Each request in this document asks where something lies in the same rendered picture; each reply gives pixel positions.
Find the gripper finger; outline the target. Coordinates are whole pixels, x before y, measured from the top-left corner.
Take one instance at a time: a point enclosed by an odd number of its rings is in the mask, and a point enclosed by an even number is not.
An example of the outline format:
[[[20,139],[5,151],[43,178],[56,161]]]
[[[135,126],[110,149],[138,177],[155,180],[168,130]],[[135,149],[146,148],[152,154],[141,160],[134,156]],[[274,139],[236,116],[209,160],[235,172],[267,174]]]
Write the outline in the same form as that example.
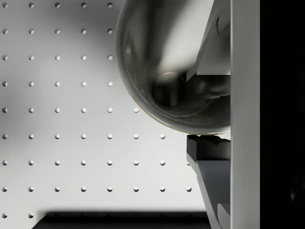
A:
[[[188,97],[231,94],[231,0],[214,0],[194,65],[186,74]]]
[[[231,141],[188,135],[186,159],[197,175],[211,229],[230,229]]]

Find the yellow mug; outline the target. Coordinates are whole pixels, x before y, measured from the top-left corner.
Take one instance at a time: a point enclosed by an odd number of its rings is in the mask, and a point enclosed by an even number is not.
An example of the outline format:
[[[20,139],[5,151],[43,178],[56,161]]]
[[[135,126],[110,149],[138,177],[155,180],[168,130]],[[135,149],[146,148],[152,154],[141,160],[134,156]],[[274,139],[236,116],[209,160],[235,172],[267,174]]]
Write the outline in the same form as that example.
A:
[[[231,130],[231,94],[188,97],[194,65],[214,0],[126,0],[118,17],[115,49],[121,79],[150,117],[196,135]]]

